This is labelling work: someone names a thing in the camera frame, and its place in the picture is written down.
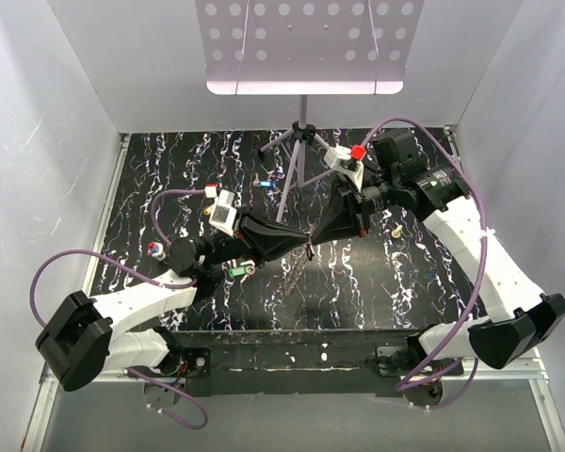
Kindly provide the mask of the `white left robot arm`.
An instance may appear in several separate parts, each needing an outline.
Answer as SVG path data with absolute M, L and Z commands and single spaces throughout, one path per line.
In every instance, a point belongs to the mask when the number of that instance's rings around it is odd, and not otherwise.
M 225 277 L 220 265 L 245 259 L 257 266 L 308 243 L 300 230 L 266 220 L 249 208 L 218 207 L 211 237 L 183 237 L 166 247 L 167 271 L 150 278 L 136 273 L 137 285 L 91 297 L 68 295 L 44 324 L 36 348 L 61 387 L 76 391 L 106 370 L 144 366 L 163 377 L 182 363 L 182 348 L 164 332 L 136 326 L 213 295 Z

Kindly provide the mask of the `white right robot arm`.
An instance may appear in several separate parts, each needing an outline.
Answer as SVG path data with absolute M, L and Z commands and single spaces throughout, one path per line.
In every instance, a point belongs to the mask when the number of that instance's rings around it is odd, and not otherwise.
M 409 342 L 407 361 L 428 374 L 442 359 L 473 357 L 502 369 L 545 341 L 565 316 L 565 298 L 546 294 L 509 256 L 481 215 L 468 185 L 449 164 L 432 167 L 414 134 L 392 130 L 372 141 L 378 164 L 370 177 L 365 148 L 330 147 L 336 176 L 329 205 L 312 234 L 315 245 L 366 236 L 370 218 L 400 206 L 441 240 L 469 278 L 485 316 L 426 328 Z

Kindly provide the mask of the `key with green tag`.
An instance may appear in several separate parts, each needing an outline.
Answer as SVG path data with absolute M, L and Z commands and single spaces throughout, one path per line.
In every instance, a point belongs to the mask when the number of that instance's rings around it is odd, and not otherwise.
M 228 273 L 231 278 L 245 281 L 255 273 L 255 265 L 245 263 L 240 266 L 233 266 L 229 269 Z

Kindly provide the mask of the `small beige peg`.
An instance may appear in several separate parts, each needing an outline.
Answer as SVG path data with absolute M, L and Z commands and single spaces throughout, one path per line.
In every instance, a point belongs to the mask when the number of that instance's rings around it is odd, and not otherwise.
M 402 231 L 403 231 L 403 226 L 402 225 L 398 225 L 396 228 L 394 228 L 391 231 L 391 237 L 393 239 L 398 239 L 402 236 Z

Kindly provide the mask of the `key with blue tag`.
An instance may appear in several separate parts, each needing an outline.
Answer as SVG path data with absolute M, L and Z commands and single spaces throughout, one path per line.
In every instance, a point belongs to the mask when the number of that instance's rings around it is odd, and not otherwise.
M 262 189 L 273 189 L 276 187 L 273 181 L 261 179 L 257 173 L 253 176 L 252 185 Z

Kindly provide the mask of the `white perforated music stand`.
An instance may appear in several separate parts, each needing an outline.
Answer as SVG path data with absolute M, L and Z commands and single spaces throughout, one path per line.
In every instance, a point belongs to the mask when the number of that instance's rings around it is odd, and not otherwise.
M 297 95 L 299 119 L 261 152 L 295 140 L 282 191 L 306 186 L 312 95 L 394 95 L 404 87 L 421 1 L 198 1 L 206 86 L 216 95 Z

